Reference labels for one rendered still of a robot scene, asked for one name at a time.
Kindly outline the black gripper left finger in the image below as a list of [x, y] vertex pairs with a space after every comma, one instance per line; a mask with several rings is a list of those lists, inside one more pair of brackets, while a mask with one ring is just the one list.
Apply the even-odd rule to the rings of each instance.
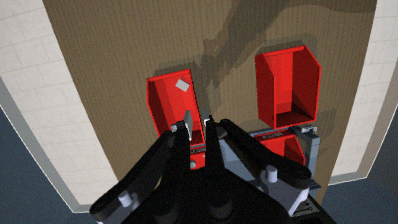
[[125, 177], [93, 203], [89, 212], [98, 224], [121, 224], [154, 191], [160, 178], [151, 212], [158, 224], [176, 221], [183, 169], [190, 169], [190, 110], [186, 110], [183, 120], [176, 122], [176, 127], [175, 132], [163, 132]]

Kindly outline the red open-front bin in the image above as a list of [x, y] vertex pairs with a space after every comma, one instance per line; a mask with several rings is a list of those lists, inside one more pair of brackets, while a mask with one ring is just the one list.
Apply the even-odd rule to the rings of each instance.
[[[175, 86], [178, 79], [190, 84], [186, 92]], [[191, 71], [181, 70], [150, 78], [147, 81], [147, 106], [159, 137], [171, 130], [172, 124], [183, 120], [186, 110], [190, 110], [193, 121], [190, 146], [205, 144]]]
[[[196, 167], [190, 168], [190, 169], [197, 169], [202, 166], [205, 166], [205, 157], [202, 157], [205, 155], [205, 152], [206, 152], [206, 145], [190, 148], [190, 161], [194, 160], [196, 162]], [[198, 157], [198, 156], [200, 156], [200, 157]], [[193, 157], [195, 157], [195, 158], [193, 158]]]
[[285, 130], [278, 130], [253, 137], [272, 152], [305, 165], [305, 157], [296, 136]]
[[260, 120], [274, 130], [316, 121], [321, 66], [308, 47], [262, 53], [255, 68]]

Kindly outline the grey metal shelf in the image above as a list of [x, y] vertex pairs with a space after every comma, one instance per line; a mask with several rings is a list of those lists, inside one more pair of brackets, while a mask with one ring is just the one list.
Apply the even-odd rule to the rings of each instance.
[[[313, 125], [305, 125], [302, 127], [299, 127], [296, 125], [296, 126], [286, 127], [286, 128], [277, 129], [277, 130], [268, 128], [268, 129], [263, 129], [263, 130], [258, 130], [258, 131], [253, 131], [253, 132], [248, 133], [249, 135], [251, 135], [253, 137], [253, 135], [258, 135], [258, 134], [263, 134], [263, 133], [268, 133], [268, 132], [273, 132], [273, 131], [278, 131], [278, 130], [285, 130], [285, 131], [289, 130], [292, 133], [294, 133], [295, 136], [297, 136], [300, 139], [302, 139], [303, 141], [307, 142], [306, 149], [305, 149], [305, 165], [304, 166], [306, 166], [312, 173], [310, 188], [309, 188], [308, 193], [314, 199], [316, 198], [317, 190], [322, 189], [322, 187], [318, 183], [316, 183], [316, 181], [313, 180], [316, 159], [317, 159], [317, 154], [318, 154], [318, 148], [319, 148], [319, 142], [320, 142], [320, 137], [313, 134], [313, 133], [316, 133], [316, 129], [317, 129], [317, 127], [315, 127]], [[247, 182], [249, 182], [250, 184], [252, 184], [253, 186], [255, 186], [261, 190], [259, 183], [254, 179], [254, 177], [250, 174], [250, 172], [246, 169], [246, 167], [238, 159], [238, 157], [231, 150], [231, 148], [227, 145], [227, 143], [223, 140], [223, 138], [218, 138], [218, 139], [219, 139], [219, 144], [220, 144], [220, 148], [222, 151], [222, 156], [224, 159], [225, 168], [229, 169], [230, 171], [232, 171], [239, 177], [242, 177]]]

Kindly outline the grey steel disc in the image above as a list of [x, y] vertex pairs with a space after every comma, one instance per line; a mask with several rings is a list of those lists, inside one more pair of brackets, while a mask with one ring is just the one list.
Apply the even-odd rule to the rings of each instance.
[[194, 160], [190, 161], [190, 168], [195, 168], [196, 167], [196, 162]]

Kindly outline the small grey block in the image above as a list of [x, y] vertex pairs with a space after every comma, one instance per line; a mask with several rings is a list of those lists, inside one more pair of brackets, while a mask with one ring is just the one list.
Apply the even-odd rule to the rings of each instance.
[[175, 123], [171, 125], [171, 130], [172, 130], [172, 132], [175, 132], [177, 130]]
[[186, 92], [187, 89], [189, 88], [190, 84], [188, 84], [185, 81], [179, 79], [175, 86]]

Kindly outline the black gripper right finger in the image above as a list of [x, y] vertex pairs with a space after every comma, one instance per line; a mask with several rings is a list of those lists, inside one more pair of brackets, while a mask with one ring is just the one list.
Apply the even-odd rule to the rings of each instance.
[[206, 107], [202, 107], [202, 112], [206, 129], [204, 196], [213, 217], [225, 218], [232, 210], [218, 137], [223, 138], [261, 190], [278, 201], [290, 216], [306, 206], [312, 175], [306, 166], [272, 152], [229, 119], [216, 123]]

